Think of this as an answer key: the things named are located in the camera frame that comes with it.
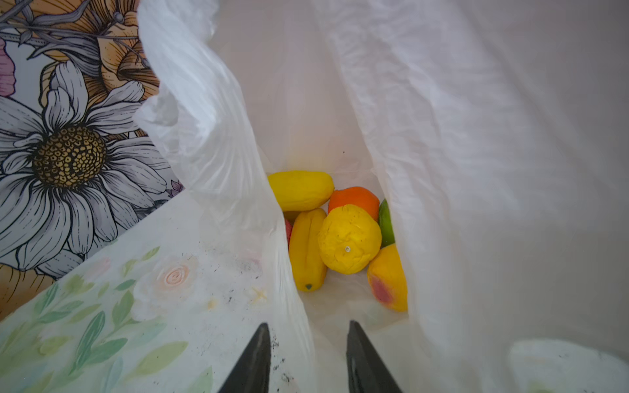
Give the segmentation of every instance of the floral pattern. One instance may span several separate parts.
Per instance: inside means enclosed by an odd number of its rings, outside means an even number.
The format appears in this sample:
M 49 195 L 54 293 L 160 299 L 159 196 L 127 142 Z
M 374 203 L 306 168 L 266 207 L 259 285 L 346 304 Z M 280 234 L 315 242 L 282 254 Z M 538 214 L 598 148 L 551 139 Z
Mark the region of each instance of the floral pattern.
M 190 298 L 199 260 L 194 255 L 166 258 L 142 277 L 133 290 L 136 302 L 131 314 L 138 321 L 166 315 Z
M 0 0 L 0 319 L 183 190 L 133 121 L 159 88 L 138 3 Z
M 272 305 L 262 269 L 200 233 L 201 213 L 182 192 L 0 321 L 0 386 L 218 391 Z M 296 392 L 271 333 L 269 391 Z

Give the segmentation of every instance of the daisy illustration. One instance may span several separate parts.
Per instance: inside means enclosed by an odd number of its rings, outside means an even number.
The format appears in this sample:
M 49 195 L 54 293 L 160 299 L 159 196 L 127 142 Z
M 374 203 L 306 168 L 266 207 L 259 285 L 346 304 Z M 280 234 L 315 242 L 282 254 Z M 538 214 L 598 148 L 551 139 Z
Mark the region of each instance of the daisy illustration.
M 41 114 L 0 97 L 0 263 L 59 278 L 155 204 L 166 190 L 155 170 L 168 163 L 146 136 L 105 138 L 138 129 L 143 95 L 134 80 L 88 108 L 83 75 L 65 62 Z

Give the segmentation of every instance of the flower center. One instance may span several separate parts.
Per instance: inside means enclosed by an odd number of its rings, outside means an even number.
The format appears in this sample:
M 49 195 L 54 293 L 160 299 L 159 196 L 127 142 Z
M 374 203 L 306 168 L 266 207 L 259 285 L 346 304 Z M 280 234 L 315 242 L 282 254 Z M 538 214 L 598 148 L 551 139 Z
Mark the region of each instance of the flower center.
M 187 276 L 188 268 L 180 266 L 168 272 L 165 281 L 167 285 L 179 285 L 186 280 Z
M 33 171 L 46 185 L 77 187 L 101 171 L 106 154 L 105 141 L 96 132 L 86 127 L 68 127 L 39 146 Z

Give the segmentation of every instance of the yellow mango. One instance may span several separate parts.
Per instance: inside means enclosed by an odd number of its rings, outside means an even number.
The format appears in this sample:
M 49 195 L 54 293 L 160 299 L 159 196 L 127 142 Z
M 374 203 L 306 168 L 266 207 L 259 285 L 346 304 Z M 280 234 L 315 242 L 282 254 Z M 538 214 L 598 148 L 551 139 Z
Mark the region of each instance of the yellow mango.
M 269 184 L 282 211 L 316 209 L 334 192 L 332 177 L 323 172 L 291 170 L 269 175 Z
M 292 226 L 288 255 L 291 258 L 292 276 L 300 291 L 319 289 L 328 272 L 328 267 L 321 261 L 317 243 L 324 219 L 323 209 L 304 211 L 297 216 Z

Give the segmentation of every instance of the white petal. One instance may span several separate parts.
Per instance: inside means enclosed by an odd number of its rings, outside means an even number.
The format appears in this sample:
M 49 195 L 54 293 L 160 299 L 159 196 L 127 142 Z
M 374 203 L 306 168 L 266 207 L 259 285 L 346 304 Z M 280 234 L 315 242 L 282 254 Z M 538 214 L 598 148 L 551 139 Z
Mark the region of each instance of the white petal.
M 129 180 L 121 172 L 117 170 L 103 170 L 100 176 L 107 192 L 123 201 L 140 208 L 150 208 L 155 204 L 146 192 L 142 191 L 137 184 Z
M 162 179 L 156 171 L 148 165 L 133 158 L 121 158 L 110 161 L 109 166 L 124 173 L 129 180 L 139 185 L 141 189 L 153 194 L 161 194 L 166 191 L 166 180 Z
M 133 121 L 133 115 L 140 106 L 139 102 L 119 102 L 93 109 L 87 114 L 86 125 L 104 134 L 135 131 L 139 127 Z
M 26 209 L 32 180 L 31 174 L 8 175 L 0 180 L 0 233 Z
M 52 197 L 48 219 L 37 233 L 18 249 L 20 270 L 28 270 L 54 258 L 70 233 L 70 207 L 57 196 Z
M 11 98 L 0 96 L 0 130 L 22 138 L 44 133 L 42 117 Z
M 15 143 L 21 141 L 19 136 L 8 135 L 0 131 L 0 152 L 14 152 Z
M 18 141 L 13 142 L 13 146 L 16 148 L 23 148 L 28 145 L 34 145 L 36 143 L 40 143 L 43 141 L 42 134 L 32 133 L 24 139 L 20 139 Z
M 86 255 L 86 260 L 93 257 L 94 254 L 96 254 L 98 251 L 102 250 L 103 248 L 107 247 L 108 245 L 109 245 L 109 242 L 101 240 L 97 236 L 95 236 L 94 243 L 92 243 L 92 248 L 89 249 L 89 252 Z
M 11 175 L 32 164 L 30 152 L 15 152 L 2 162 L 2 170 L 5 174 Z
M 108 149 L 114 150 L 121 147 L 138 147 L 145 145 L 153 146 L 153 142 L 151 142 L 151 139 L 147 136 L 138 136 L 136 138 L 116 140 L 109 145 Z
M 61 250 L 54 258 L 37 266 L 35 272 L 37 274 L 45 274 L 55 279 L 60 279 L 82 262 L 83 259 L 81 259 L 80 256 L 68 250 Z
M 70 96 L 63 89 L 48 92 L 48 105 L 44 109 L 43 117 L 50 132 L 61 130 L 72 121 L 74 109 L 70 103 Z
M 107 203 L 107 199 L 102 192 L 86 187 L 81 190 L 81 193 L 85 197 L 87 203 L 89 203 L 92 209 L 92 216 L 94 217 L 94 232 L 96 236 L 103 240 L 112 241 L 118 235 L 118 229 L 114 222 L 111 209 Z
M 72 62 L 57 65 L 55 73 L 50 80 L 50 90 L 63 89 L 70 97 L 70 103 L 74 111 L 72 122 L 83 118 L 87 108 L 87 89 L 83 74 Z
M 144 95 L 144 86 L 137 80 L 132 80 L 117 87 L 109 92 L 109 95 L 103 102 L 99 102 L 92 106 L 92 110 L 101 106 L 117 104 L 119 102 L 138 102 Z
M 0 265 L 7 265 L 14 269 L 17 269 L 19 265 L 18 265 L 18 257 L 15 255 L 15 250 L 1 256 Z
M 89 203 L 74 192 L 67 194 L 66 200 L 72 215 L 72 227 L 68 237 L 70 251 L 85 255 L 94 240 L 94 218 Z
M 129 202 L 109 195 L 109 205 L 111 206 L 111 211 L 114 213 L 116 222 L 126 230 L 136 225 L 140 220 Z
M 141 138 L 148 138 L 147 136 L 141 136 L 139 138 L 124 139 L 122 141 L 132 141 Z M 113 160 L 119 158 L 134 158 L 141 163 L 147 164 L 153 169 L 166 169 L 170 168 L 170 164 L 166 158 L 162 157 L 160 152 L 153 146 L 151 141 L 147 141 L 148 144 L 137 144 L 135 146 L 119 146 L 115 147 L 118 142 L 112 144 L 108 148 L 107 155 Z

